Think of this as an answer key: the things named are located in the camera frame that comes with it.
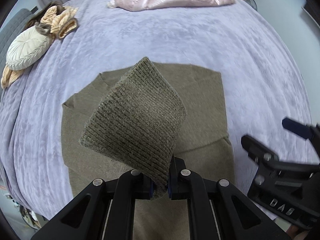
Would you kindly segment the person's right hand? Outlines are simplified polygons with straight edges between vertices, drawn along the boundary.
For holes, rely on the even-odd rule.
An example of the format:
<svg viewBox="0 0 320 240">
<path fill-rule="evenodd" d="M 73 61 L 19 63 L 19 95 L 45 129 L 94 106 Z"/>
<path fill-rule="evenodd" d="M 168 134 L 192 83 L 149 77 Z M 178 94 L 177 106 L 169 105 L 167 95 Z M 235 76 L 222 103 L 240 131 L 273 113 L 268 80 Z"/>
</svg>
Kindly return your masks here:
<svg viewBox="0 0 320 240">
<path fill-rule="evenodd" d="M 309 231 L 303 231 L 301 228 L 291 225 L 287 229 L 286 233 L 291 237 L 292 240 L 304 240 Z"/>
</svg>

